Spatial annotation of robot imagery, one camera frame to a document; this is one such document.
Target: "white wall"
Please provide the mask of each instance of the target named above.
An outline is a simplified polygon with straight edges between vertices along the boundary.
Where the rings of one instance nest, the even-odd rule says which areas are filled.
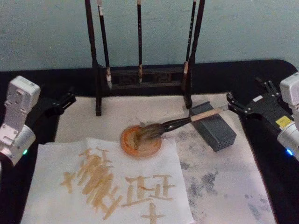
[[[103,1],[111,66],[137,65],[135,0]],[[142,1],[143,64],[183,63],[192,2]],[[196,61],[281,58],[299,68],[298,43],[299,0],[206,0]],[[1,0],[0,71],[90,66],[84,0]]]

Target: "calligraphy brush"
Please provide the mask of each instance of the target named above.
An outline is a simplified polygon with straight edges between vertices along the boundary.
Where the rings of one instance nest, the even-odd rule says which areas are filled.
[[[193,1],[193,7],[192,7],[192,12],[191,12],[191,22],[190,22],[188,45],[187,45],[187,55],[186,55],[186,61],[184,63],[184,77],[183,77],[183,83],[182,83],[183,90],[185,90],[185,84],[186,84],[186,79],[187,79],[187,74],[188,74],[188,61],[189,61],[189,55],[190,55],[190,46],[191,46],[192,31],[193,31],[193,24],[194,24],[195,8],[196,8],[196,0]]]
[[[108,47],[107,47],[107,38],[106,38],[106,30],[105,30],[105,23],[104,23],[104,11],[103,11],[103,6],[102,6],[102,0],[98,0],[98,11],[99,11],[99,17],[100,17],[104,54],[105,54],[105,63],[106,63],[106,72],[107,72],[106,78],[107,78],[107,83],[108,83],[109,89],[112,89],[112,78],[111,78],[111,71],[110,71],[109,54],[108,54]]]
[[[138,53],[139,53],[138,77],[139,77],[139,83],[141,83],[142,82],[141,0],[137,0],[137,13],[138,13]]]
[[[159,138],[162,134],[165,132],[170,132],[173,131],[181,126],[184,126],[188,123],[210,117],[215,114],[219,114],[223,111],[228,110],[228,105],[224,105],[203,113],[199,113],[196,115],[193,115],[191,117],[187,118],[182,118],[182,119],[177,119],[177,120],[171,120],[167,121],[162,124],[152,124],[148,125],[146,127],[141,128],[139,131],[136,132],[134,142],[136,145],[139,145],[140,142],[142,141],[148,141],[148,140],[153,140],[156,138]]]

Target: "gray block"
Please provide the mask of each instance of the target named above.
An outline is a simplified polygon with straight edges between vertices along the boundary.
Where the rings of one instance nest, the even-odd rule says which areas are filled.
[[[210,102],[205,102],[189,110],[189,116],[212,110]],[[192,125],[206,143],[215,151],[233,145],[237,134],[219,114],[192,122]]]

